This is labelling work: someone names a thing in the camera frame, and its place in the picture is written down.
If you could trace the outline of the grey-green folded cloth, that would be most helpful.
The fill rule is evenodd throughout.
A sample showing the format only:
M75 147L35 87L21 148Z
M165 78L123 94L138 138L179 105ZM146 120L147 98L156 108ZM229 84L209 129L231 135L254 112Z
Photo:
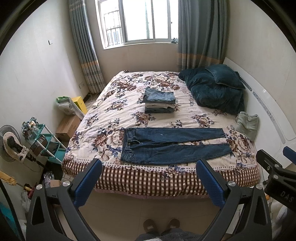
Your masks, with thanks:
M259 116L257 114L249 115L248 113L241 111L236 116L235 130L244 134L250 141L254 142L259 125Z

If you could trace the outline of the white bag with green box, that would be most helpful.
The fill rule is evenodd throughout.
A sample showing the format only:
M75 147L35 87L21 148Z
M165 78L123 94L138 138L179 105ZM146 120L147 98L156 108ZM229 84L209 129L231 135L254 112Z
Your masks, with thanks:
M56 98L56 105L66 115L76 115L80 120L83 120L84 113L74 103L74 101L68 96L59 96Z

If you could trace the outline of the window with white frame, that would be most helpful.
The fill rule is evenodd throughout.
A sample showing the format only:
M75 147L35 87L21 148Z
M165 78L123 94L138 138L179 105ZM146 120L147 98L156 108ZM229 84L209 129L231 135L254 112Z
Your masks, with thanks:
M178 1L96 1L104 49L142 43L177 43Z

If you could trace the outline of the white headboard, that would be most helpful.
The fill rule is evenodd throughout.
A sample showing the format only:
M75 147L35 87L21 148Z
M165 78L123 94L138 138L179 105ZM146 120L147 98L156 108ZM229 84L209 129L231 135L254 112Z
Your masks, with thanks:
M259 117L254 141L256 149L265 150L283 168L287 168L292 162L283 155L283 148L287 146L295 150L295 132L287 117L268 91L249 73L228 58L225 58L224 64L238 72L242 78L245 86L245 112Z

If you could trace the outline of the dark teal quilt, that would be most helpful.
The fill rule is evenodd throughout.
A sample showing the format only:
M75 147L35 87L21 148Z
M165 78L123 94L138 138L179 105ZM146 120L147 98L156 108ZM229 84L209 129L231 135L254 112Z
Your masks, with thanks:
M245 89L234 89L217 84L213 75L205 68L186 69L179 73L179 78L186 83L197 105L219 109L233 115L244 111Z

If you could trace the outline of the left striped curtain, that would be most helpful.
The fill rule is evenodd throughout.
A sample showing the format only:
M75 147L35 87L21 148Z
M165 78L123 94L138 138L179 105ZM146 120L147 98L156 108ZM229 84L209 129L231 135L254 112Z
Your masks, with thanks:
M71 0L69 15L75 46L90 93L100 93L106 87L90 30L86 1Z

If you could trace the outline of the standing electric fan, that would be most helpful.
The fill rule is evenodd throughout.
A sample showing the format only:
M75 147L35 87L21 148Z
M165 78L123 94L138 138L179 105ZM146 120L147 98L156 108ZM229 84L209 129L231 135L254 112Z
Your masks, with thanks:
M20 136L13 126L4 125L1 127L1 157L7 162L18 161L23 163L25 159L31 162L37 163L41 167L45 167L44 164L39 162L29 149L22 145L20 142Z

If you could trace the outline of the right striped curtain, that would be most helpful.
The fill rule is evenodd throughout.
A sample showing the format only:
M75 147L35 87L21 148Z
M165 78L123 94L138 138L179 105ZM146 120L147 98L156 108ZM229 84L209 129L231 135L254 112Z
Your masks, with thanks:
M227 1L178 1L178 70L223 63L227 31Z

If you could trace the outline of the folded dark jeans bottom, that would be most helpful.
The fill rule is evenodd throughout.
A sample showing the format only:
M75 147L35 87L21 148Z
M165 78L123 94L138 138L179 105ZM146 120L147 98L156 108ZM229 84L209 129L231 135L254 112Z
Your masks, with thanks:
M173 108L145 108L145 113L173 113Z

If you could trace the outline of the yellow box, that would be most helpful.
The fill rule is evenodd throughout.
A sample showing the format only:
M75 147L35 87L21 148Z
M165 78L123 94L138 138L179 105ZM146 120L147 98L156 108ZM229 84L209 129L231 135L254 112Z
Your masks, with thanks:
M78 108L82 111L83 114L86 114L88 112L88 109L86 108L86 105L81 96L73 97L71 99L74 102L74 104L78 106Z

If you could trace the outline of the folded white garment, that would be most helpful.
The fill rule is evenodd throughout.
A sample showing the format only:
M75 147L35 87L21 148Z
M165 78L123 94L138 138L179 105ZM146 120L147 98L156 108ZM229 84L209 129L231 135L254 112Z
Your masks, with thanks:
M146 108L175 108L175 104L167 103L145 103Z

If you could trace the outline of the dark blue jeans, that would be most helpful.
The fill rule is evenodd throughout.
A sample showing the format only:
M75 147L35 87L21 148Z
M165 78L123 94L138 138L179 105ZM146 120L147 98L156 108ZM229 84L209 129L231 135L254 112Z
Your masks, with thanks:
M232 153L227 143L188 145L224 138L222 128L126 128L121 161L135 165L174 165L211 160Z

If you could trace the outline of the folded blue jeans top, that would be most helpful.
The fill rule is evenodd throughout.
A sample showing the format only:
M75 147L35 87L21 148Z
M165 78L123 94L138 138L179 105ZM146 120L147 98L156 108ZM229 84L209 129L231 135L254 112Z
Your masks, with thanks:
M147 87L142 98L142 103L174 104L176 103L176 98L173 92L163 92Z

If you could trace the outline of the cardboard box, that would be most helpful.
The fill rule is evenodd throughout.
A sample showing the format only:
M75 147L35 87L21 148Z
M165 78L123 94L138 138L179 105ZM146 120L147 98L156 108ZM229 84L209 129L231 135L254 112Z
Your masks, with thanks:
M76 132L81 120L76 115L66 115L56 129L56 137L63 142L68 142Z

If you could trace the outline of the striped curtain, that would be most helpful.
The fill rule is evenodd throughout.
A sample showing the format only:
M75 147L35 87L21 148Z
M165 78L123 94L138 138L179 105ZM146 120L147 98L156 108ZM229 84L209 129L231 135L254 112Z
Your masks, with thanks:
M75 46L90 93L100 93L106 87L90 30L86 1L71 0L69 15Z
M178 70L223 63L227 31L227 1L178 1Z

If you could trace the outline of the floral bed blanket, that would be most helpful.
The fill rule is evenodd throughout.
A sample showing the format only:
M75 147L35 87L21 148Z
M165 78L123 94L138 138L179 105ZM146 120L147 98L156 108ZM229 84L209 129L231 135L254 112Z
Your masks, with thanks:
M198 106L175 72L120 72L69 140L62 169L75 177L96 158L97 191L199 197L202 158L224 179L251 187L260 179L255 145L234 126L234 115Z

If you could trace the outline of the dark teal pillow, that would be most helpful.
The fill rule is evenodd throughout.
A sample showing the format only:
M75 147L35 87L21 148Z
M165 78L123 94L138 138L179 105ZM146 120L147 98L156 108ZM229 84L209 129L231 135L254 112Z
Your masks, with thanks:
M205 69L213 75L217 84L225 85L234 89L245 89L239 73L232 70L229 66L224 64L217 64L208 66Z

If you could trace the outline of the teal shelf rack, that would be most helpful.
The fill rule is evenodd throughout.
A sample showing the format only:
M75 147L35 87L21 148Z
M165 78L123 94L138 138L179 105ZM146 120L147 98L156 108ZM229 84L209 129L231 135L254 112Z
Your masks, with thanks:
M44 156L49 162L62 164L66 147L45 124L32 117L22 123L22 134L31 143L30 149L35 156Z

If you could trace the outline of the right brown slipper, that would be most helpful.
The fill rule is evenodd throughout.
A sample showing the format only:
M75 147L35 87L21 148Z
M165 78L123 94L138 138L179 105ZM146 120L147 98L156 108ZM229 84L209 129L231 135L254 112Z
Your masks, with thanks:
M166 231L172 230L174 228L179 228L179 227L180 227L180 221L176 218L172 218L166 226Z

